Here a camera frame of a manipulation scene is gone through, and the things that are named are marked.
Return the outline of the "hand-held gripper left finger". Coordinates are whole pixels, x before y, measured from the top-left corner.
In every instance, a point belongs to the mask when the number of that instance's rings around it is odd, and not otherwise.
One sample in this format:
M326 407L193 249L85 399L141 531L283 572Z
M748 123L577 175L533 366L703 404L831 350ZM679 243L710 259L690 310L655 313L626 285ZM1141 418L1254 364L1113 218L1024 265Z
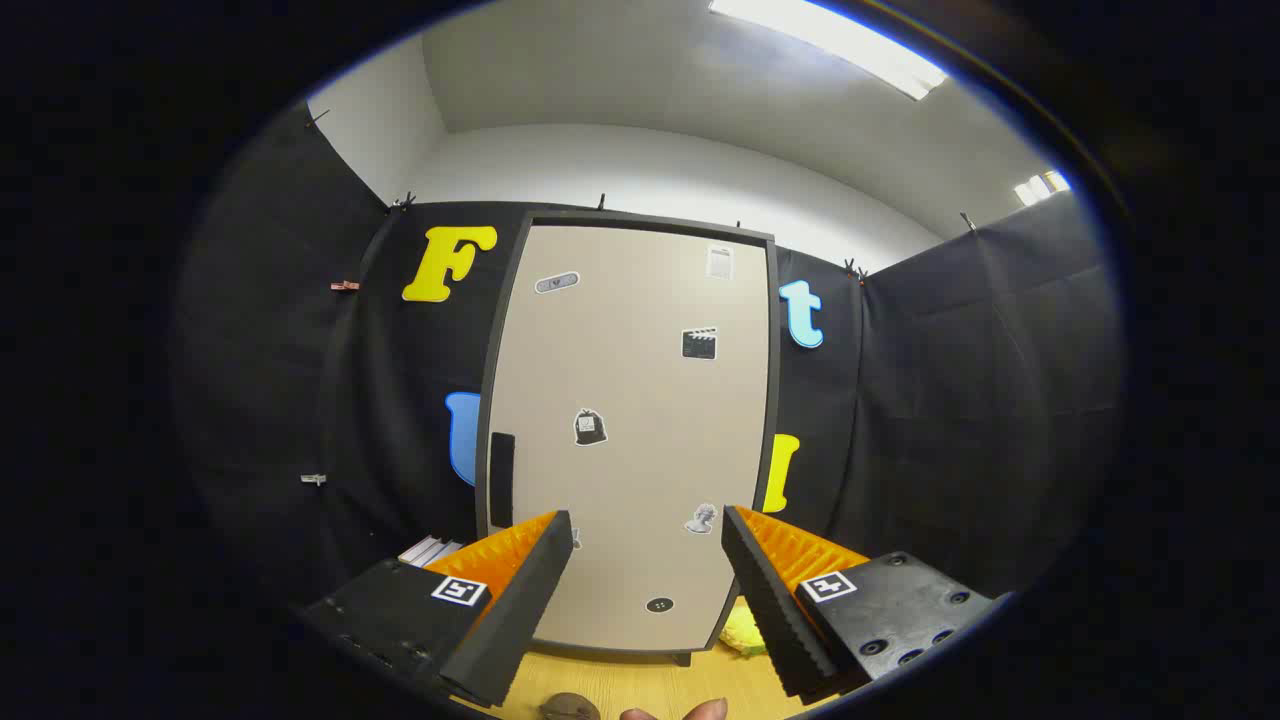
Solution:
M300 618L403 691L500 706L572 551L570 512L545 512L421 568L376 562Z

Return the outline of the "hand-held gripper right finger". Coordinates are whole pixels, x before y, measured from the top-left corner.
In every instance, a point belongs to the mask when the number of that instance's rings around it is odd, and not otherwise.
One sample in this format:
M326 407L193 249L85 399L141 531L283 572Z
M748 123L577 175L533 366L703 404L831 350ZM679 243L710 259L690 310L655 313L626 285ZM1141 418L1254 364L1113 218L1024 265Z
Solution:
M783 691L801 701L897 675L1001 606L908 552L869 559L737 505L722 512L722 548Z

